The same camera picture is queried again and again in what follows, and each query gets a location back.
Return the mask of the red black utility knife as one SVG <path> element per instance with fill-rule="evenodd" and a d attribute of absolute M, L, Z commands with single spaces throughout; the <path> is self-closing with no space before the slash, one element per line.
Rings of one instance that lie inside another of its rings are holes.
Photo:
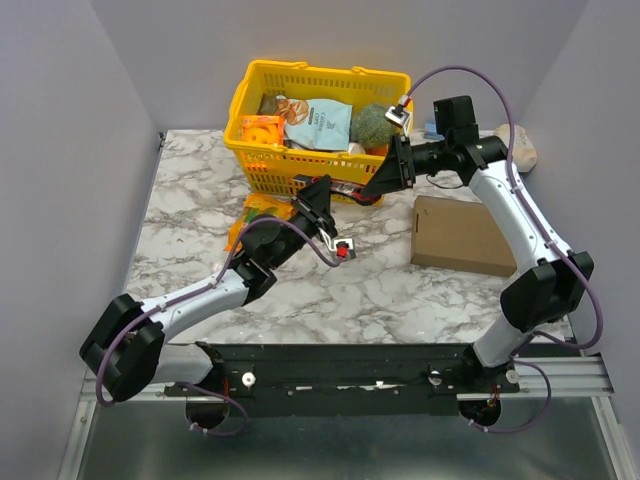
<path fill-rule="evenodd" d="M 298 187 L 306 187 L 318 182 L 320 176 L 296 175 L 293 182 Z M 330 179 L 330 191 L 333 196 L 339 197 L 347 203 L 355 203 L 359 206 L 368 207 L 378 204 L 382 201 L 382 195 L 367 196 L 363 194 L 364 186 L 359 183 L 348 182 L 339 179 Z"/>

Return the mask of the brown cardboard express box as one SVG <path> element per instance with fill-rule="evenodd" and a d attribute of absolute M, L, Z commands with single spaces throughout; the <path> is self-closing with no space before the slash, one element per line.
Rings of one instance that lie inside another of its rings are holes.
<path fill-rule="evenodd" d="M 419 196 L 414 201 L 411 263 L 507 278 L 516 262 L 481 203 Z"/>

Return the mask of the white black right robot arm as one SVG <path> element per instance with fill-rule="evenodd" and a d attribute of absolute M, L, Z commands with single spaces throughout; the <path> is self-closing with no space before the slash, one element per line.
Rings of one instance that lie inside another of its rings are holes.
<path fill-rule="evenodd" d="M 517 267 L 516 279 L 500 295 L 500 317 L 472 345 L 474 358 L 460 379 L 480 392 L 496 380 L 495 367 L 531 338 L 537 327 L 573 312 L 584 294 L 594 262 L 552 231 L 526 191 L 507 147 L 497 136 L 482 137 L 468 95 L 434 103 L 438 142 L 412 145 L 392 136 L 387 155 L 365 185 L 366 196 L 410 189 L 419 175 L 452 171 L 481 200 L 496 222 Z"/>

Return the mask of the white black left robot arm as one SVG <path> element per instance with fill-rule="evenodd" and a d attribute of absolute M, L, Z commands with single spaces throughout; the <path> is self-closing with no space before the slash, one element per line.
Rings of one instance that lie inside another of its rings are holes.
<path fill-rule="evenodd" d="M 261 298 L 275 270 L 323 233 L 336 237 L 325 175 L 294 197 L 293 215 L 256 217 L 239 233 L 221 270 L 181 290 L 136 301 L 113 298 L 83 342 L 79 355 L 96 376 L 99 403 L 126 401 L 157 379 L 161 352 L 179 333 L 218 313 Z"/>

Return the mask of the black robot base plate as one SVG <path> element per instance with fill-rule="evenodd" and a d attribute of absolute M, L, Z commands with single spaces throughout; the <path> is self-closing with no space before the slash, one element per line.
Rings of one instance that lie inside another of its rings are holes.
<path fill-rule="evenodd" d="M 455 416 L 463 395 L 516 393 L 512 364 L 484 368 L 467 344 L 211 344 L 199 385 L 227 393 L 252 418 Z"/>

